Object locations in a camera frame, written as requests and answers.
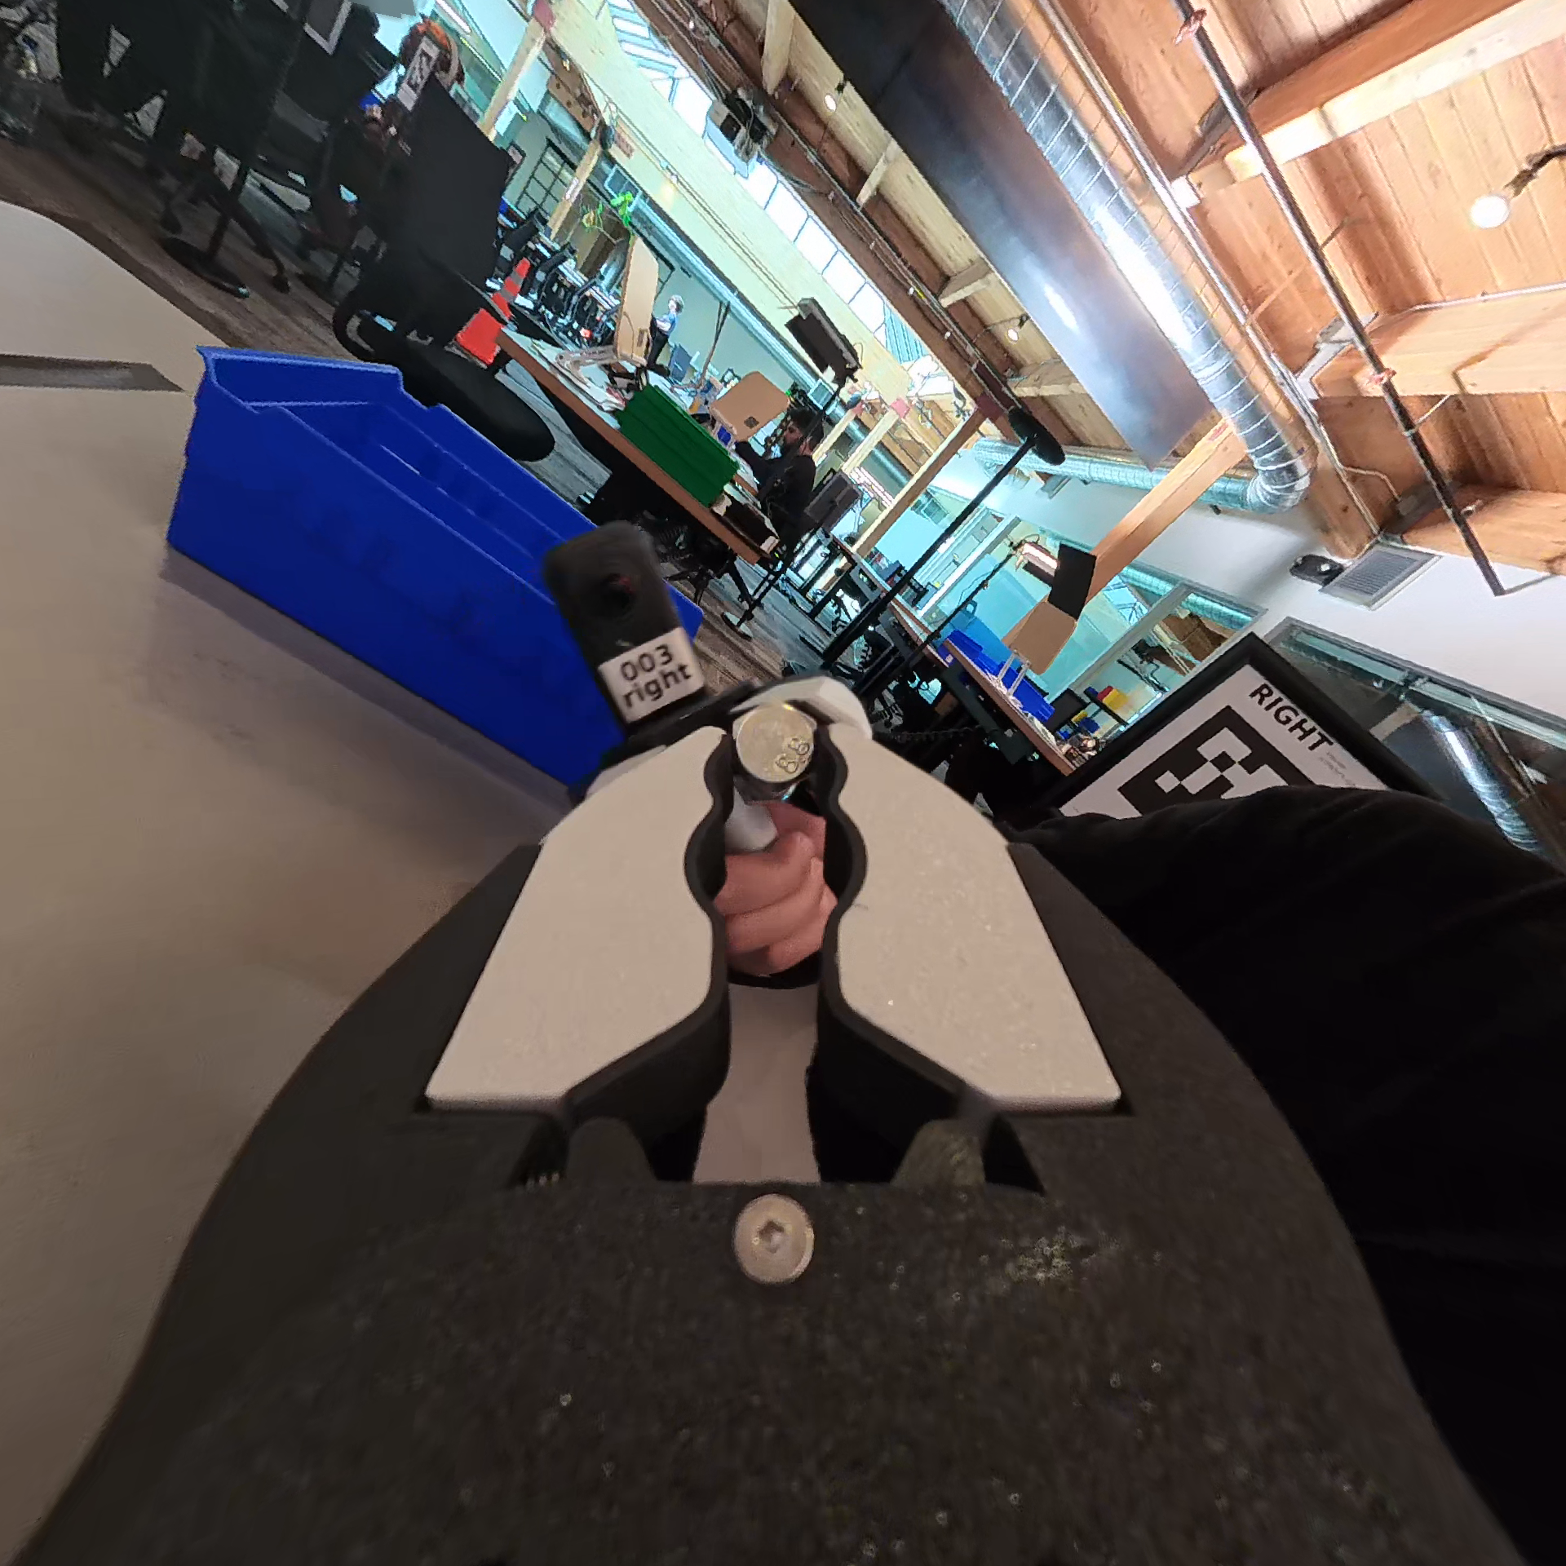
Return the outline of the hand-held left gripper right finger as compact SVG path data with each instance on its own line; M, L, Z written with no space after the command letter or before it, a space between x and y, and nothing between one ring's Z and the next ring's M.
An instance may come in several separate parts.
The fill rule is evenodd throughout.
M1121 1112L1022 848L850 722L823 735L826 845L841 876L820 962L815 1107L844 1176L890 1176L929 1123L979 1150L998 1120Z

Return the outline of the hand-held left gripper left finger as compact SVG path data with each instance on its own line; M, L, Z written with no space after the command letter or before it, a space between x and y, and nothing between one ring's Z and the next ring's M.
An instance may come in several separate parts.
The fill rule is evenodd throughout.
M693 1183L730 1074L717 916L732 755L698 728L597 784L538 860L423 1084L429 1112L619 1120Z

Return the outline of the steel hex bolt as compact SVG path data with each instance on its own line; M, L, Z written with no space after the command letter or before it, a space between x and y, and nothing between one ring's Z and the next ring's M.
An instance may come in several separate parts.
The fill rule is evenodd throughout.
M783 802L812 770L820 722L796 703L757 703L730 719L732 795L747 805Z

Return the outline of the blue plastic bin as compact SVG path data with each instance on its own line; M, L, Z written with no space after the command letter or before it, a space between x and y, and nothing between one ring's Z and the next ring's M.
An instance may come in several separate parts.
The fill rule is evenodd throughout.
M603 696L544 558L591 522L380 362L199 345L165 542L559 784L597 770L641 696L714 693L698 607Z

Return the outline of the person's right hand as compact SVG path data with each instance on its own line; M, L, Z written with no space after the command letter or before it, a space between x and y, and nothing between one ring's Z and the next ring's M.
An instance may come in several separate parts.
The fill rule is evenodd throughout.
M826 818L796 805L767 805L774 838L724 856L717 912L726 973L740 986L798 989L815 977L834 893L826 884Z

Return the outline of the long wooden work table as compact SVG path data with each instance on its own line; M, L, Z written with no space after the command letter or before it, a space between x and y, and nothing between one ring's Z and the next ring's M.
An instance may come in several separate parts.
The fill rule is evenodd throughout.
M576 430L576 442L591 447L602 461L607 461L602 447L615 450L619 465L633 465L641 481L655 485L663 507L674 507L703 533L717 536L724 545L732 550L732 558L762 565L774 553L774 536L755 540L747 533L738 533L732 525L726 525L726 517L690 497L685 485L678 485L670 472L655 465L655 457L649 457L634 442L628 442L619 430L619 420L612 417L615 411L594 399L594 387L563 376L558 371L558 356L544 354L544 344L517 337L501 325L498 354L509 362L520 362L520 371L538 380L538 387L559 408L559 417Z
M1070 779L1075 763L1045 735L1043 719L1028 718L1001 687L1001 677L985 673L952 639L933 634L900 596L884 616L884 633L905 655L908 677L933 680L944 696L985 735L1009 763L1043 759L1053 779Z

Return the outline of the green plastic bin stack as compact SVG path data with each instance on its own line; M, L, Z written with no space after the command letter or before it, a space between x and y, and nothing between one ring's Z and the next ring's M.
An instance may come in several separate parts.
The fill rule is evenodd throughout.
M621 437L703 507L714 507L738 472L732 450L660 385L638 387L615 415L615 424Z

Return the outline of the tilted display board stand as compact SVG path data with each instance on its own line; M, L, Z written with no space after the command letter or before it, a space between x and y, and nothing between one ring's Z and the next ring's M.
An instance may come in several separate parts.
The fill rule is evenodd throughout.
M624 250L621 293L615 310L612 350L619 362L641 367L653 345L653 318L660 300L660 258L633 237Z
M787 411L787 405L792 396L774 380L751 371L710 405L710 417L730 442L755 442Z

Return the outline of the orange traffic cone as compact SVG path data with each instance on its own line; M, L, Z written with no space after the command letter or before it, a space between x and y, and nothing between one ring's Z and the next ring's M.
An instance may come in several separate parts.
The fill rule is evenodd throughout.
M487 295L483 310L459 328L454 345L475 359L483 371L495 371L501 359L501 331L517 321L517 302L529 274L529 258L522 254L501 282Z

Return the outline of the black studio light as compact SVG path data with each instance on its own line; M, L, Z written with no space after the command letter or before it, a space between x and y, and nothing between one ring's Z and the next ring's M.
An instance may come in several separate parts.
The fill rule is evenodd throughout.
M859 373L863 362L855 345L815 300L796 302L783 328L807 356L807 362L834 385L844 385Z

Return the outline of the framed code sign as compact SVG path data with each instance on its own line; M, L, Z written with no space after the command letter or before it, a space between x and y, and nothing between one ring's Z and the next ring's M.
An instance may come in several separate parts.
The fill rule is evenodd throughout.
M1432 798L1370 728L1246 633L1048 789L1040 808L1148 818L1171 805L1237 802L1271 789Z

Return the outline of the person's black sweater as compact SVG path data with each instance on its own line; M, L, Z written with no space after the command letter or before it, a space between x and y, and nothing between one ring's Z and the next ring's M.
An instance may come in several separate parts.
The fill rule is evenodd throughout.
M1225 1035L1337 1204L1448 1446L1562 1561L1566 879L1402 791L1011 835Z

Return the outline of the black office chair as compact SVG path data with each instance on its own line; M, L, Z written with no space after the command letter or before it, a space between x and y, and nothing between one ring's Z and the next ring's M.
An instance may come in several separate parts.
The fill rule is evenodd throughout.
M303 39L303 20L279 3L218 0L61 0L54 5L65 132L144 145L144 174L158 192L162 250L245 300L223 266L223 237L242 228L290 293L285 261L245 209L272 113Z
M459 345L471 321L509 325L491 282L509 160L435 81L407 124L412 154L376 228L380 249L337 305L334 337L351 356L397 371L413 399L453 411L507 457L550 457L550 424L490 359Z

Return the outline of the black ceiling duct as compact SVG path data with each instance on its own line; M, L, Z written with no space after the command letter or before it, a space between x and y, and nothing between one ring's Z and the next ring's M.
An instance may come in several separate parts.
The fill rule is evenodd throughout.
M1104 162L1009 22L1009 5L979 3L979 29L983 44L998 44L1001 69L1018 69L1022 107L1009 106L948 3L823 0L798 9L1124 445L1146 461L1169 457L1209 396L1169 337L1174 310L1157 267L1121 261L1104 200L1081 198L1085 175Z

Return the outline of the silver spiral air duct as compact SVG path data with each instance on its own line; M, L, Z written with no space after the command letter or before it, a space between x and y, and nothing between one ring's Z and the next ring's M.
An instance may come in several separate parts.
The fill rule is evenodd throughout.
M1320 450L1310 415L1064 3L944 0L944 14L1209 408L1242 442L1249 481L1229 507L1300 507Z

